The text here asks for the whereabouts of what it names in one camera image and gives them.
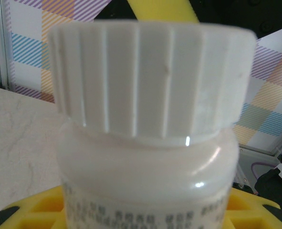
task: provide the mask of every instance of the colorful striped background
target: colorful striped background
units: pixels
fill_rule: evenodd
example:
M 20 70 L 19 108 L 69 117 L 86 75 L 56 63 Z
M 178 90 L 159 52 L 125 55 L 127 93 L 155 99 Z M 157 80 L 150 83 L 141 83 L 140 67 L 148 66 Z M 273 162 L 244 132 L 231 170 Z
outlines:
M 47 32 L 56 24 L 92 21 L 110 0 L 6 0 L 16 92 L 53 102 Z M 258 40 L 251 82 L 234 126 L 243 145 L 271 151 L 282 136 L 282 31 Z

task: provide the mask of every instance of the yellow object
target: yellow object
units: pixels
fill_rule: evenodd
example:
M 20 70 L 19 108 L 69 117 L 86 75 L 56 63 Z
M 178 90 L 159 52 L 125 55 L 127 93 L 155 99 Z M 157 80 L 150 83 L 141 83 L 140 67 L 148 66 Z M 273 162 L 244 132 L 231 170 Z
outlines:
M 198 22 L 188 0 L 127 0 L 141 21 Z
M 280 208 L 270 200 L 233 188 L 222 229 L 282 229 L 282 222 L 263 204 Z M 12 206 L 19 206 L 20 209 L 0 229 L 66 229 L 60 186 L 12 203 L 6 208 Z

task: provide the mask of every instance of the white screw cap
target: white screw cap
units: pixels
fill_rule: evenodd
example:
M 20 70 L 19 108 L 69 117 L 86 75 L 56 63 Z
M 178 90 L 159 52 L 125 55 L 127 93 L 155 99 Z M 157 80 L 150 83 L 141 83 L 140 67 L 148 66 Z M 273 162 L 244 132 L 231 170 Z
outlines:
M 210 135 L 239 118 L 256 37 L 220 25 L 69 23 L 49 33 L 59 111 L 128 138 Z

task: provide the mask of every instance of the white plastic bottle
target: white plastic bottle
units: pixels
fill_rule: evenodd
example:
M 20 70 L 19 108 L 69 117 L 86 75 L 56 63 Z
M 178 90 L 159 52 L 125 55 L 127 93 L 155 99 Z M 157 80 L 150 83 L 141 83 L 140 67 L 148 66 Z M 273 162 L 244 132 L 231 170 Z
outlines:
M 57 155 L 68 228 L 220 228 L 254 34 L 72 23 L 54 27 L 49 46 L 56 104 L 68 117 Z

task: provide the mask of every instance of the beige countertop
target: beige countertop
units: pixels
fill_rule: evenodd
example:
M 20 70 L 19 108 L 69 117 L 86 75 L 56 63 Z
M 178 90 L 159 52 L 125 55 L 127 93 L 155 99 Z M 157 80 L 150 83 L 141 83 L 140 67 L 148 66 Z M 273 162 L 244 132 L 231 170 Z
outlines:
M 62 123 L 54 104 L 0 89 L 0 210 L 60 184 L 54 145 Z

